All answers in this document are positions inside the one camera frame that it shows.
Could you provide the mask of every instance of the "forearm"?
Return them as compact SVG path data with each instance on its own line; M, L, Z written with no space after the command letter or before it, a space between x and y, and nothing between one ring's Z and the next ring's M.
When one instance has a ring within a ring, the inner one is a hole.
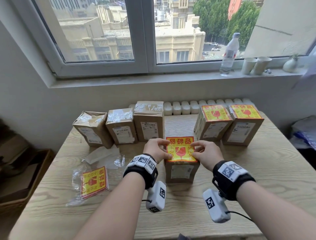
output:
M143 177L136 172L128 173L74 240L133 239L144 191Z
M315 239L316 219L253 181L237 191L237 200L267 239Z

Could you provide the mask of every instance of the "plastic water bottle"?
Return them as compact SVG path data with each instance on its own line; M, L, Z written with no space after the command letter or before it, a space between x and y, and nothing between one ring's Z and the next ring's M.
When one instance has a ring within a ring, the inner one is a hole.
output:
M232 69L237 51L239 50L239 36L240 33L234 33L233 39L229 42L229 44L226 47L226 52L223 56L221 68L219 69L222 76L226 77Z

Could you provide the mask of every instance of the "hand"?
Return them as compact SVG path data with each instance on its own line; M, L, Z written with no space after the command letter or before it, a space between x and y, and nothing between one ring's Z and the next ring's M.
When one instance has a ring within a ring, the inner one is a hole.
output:
M211 172L218 162L224 160L220 148L214 142L200 140L191 143L191 146L196 147L193 157L198 159L200 163Z
M164 145L168 145L169 143L170 141L166 139L152 138L145 144L143 153L150 154L158 164L163 159L172 158L172 155L167 153L167 151L163 148Z

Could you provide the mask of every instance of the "wood grain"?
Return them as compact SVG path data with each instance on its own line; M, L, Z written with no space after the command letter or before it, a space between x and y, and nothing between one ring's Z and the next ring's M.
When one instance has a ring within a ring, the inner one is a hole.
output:
M265 121L248 147L221 146L225 159L242 165L261 186L316 216L316 172L263 116ZM197 115L165 117L165 136L195 136L196 119ZM120 151L129 162L133 156L142 153L143 146L144 143L122 145ZM13 228L10 239L72 239L75 236L122 177L123 169L110 169L110 191L88 199L84 205L66 207L74 197L72 172L93 150L75 129L70 132ZM164 182L162 164L158 165L158 171L158 179ZM236 214L224 224L213 223L202 199L202 192L207 188L215 189L211 172L202 165L193 184L167 186L163 212L152 214L142 204L135 239L176 239L179 233L196 239L256 239L262 235L254 223ZM227 201L226 204L229 210L245 214L237 202Z

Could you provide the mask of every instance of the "white vase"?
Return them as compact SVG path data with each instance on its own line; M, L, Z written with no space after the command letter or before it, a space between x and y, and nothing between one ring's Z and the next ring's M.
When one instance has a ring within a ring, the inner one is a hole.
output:
M290 59L283 65L283 70L288 72L288 73L293 73L295 72L297 68L297 60L295 59Z

